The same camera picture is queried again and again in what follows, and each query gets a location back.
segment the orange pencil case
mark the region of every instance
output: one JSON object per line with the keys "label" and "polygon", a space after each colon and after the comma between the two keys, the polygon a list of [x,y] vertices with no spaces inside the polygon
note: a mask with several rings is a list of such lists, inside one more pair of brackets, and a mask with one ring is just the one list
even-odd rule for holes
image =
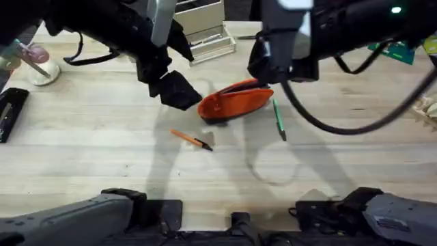
{"label": "orange pencil case", "polygon": [[205,97],[197,113],[207,124],[218,124],[263,107],[272,95],[267,85],[247,79]]}

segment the marker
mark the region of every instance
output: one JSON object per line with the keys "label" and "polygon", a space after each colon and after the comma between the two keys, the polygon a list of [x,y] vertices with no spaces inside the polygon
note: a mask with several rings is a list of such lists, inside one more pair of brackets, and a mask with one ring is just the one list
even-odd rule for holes
{"label": "marker", "polygon": [[183,140],[189,141],[190,143],[199,146],[200,148],[204,148],[205,150],[212,151],[212,148],[205,142],[200,141],[198,139],[192,138],[184,133],[181,133],[180,131],[177,131],[175,129],[170,129],[170,133],[173,133],[174,135],[182,138]]}
{"label": "marker", "polygon": [[278,101],[276,101],[276,99],[273,99],[273,109],[274,114],[276,115],[276,125],[278,127],[279,134],[283,141],[287,141],[287,135],[285,134],[284,125],[282,123],[281,112],[279,111]]}

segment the pink object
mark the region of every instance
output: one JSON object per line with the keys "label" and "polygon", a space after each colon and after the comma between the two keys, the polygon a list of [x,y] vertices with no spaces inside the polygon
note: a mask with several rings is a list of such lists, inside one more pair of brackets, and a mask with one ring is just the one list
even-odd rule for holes
{"label": "pink object", "polygon": [[48,52],[38,44],[30,44],[23,49],[23,54],[36,64],[42,64],[50,59]]}

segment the orange pen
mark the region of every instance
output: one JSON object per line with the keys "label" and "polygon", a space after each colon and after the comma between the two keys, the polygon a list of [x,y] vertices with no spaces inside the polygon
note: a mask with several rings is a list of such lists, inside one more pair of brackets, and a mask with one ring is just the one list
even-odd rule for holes
{"label": "orange pen", "polygon": [[173,133],[174,135],[182,138],[183,140],[189,141],[190,143],[199,146],[200,148],[204,148],[206,150],[212,151],[212,148],[205,142],[200,141],[198,139],[192,138],[184,133],[181,133],[180,131],[177,131],[175,129],[170,129],[170,133]]}

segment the wooden surface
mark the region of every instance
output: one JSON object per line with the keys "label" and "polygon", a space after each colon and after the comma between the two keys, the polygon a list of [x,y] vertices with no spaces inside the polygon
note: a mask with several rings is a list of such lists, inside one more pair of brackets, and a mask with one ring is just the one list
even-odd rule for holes
{"label": "wooden surface", "polygon": [[[236,36],[259,28],[227,26]],[[331,135],[306,123],[273,85],[287,142],[277,132],[271,104],[227,126],[206,126],[196,107],[182,112],[149,98],[127,57],[84,67],[63,63],[62,57],[76,52],[78,39],[71,33],[50,37],[40,29],[35,41],[59,62],[61,78],[34,87],[23,66],[7,84],[31,94],[9,143],[0,146],[0,217],[77,202],[110,187],[183,200],[186,230],[223,229],[237,210],[253,213],[263,226],[293,226],[286,208],[311,199],[308,192],[344,197],[359,186],[437,202],[437,133],[410,114],[367,135]],[[238,41],[236,53],[192,68],[171,53],[172,68],[208,95],[250,77],[252,44]],[[85,57],[106,52],[86,39]],[[346,60],[357,66],[368,54],[361,49]],[[355,127],[386,115],[430,68],[422,51],[413,66],[381,57],[359,76],[342,73],[327,59],[320,63],[320,81],[292,86],[323,121]],[[170,128],[210,143],[214,152],[174,137]]]}

